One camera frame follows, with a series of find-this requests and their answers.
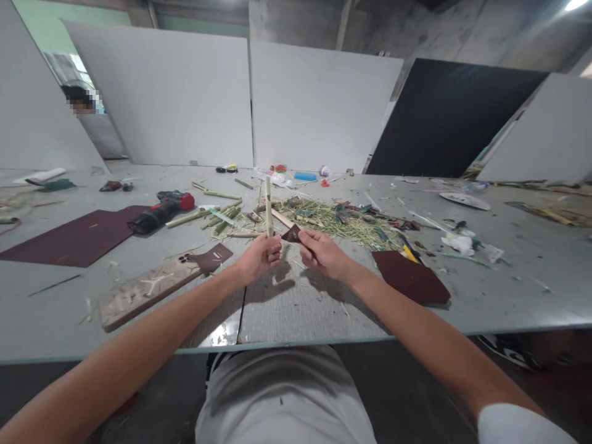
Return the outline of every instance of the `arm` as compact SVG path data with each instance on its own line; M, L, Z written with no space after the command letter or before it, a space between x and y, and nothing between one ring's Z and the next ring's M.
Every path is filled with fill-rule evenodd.
M0 443L84 442L226 296L278 264L280 249L279 236L261 235L234 265L119 333L25 405L0 430Z
M347 257L325 234L303 230L299 237L306 246L300 247L304 264L346 283L436 379L462 398L475 417L495 403L545 415L495 363L442 318Z

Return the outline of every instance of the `forearm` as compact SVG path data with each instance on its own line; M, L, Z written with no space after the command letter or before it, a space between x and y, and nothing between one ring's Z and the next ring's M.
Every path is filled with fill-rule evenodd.
M30 401L0 443L84 442L240 286L227 268L126 328Z
M346 282L401 343L475 416L483 407L510 403L543 414L495 363L435 313L356 265Z

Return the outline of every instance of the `white partition board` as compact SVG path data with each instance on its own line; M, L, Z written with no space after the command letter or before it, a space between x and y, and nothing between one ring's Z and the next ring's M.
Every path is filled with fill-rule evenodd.
M592 80L552 73L478 179L579 182L590 171Z
M253 166L245 38L64 24L133 163Z
M107 169L19 13L0 1L0 165Z
M402 66L401 59L251 40L255 165L361 173Z

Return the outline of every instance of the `paper plate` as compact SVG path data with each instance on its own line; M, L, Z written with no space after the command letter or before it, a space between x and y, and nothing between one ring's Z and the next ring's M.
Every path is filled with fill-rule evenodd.
M476 197L462 193L440 193L444 199L452 200L457 204L468 205L469 207L478 208L479 210L491 210L491 205Z

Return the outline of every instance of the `hand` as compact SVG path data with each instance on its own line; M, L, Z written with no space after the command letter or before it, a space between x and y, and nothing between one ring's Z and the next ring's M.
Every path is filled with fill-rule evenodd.
M279 263L281 249L282 240L279 234L271 239L267 238L267 234L261 234L251 242L247 251L234 264L243 285L247 286L251 282L255 282L267 270L276 266Z
M302 263L307 267L320 269L330 278L344 281L357 264L325 233L301 230L298 238L303 244L300 246Z

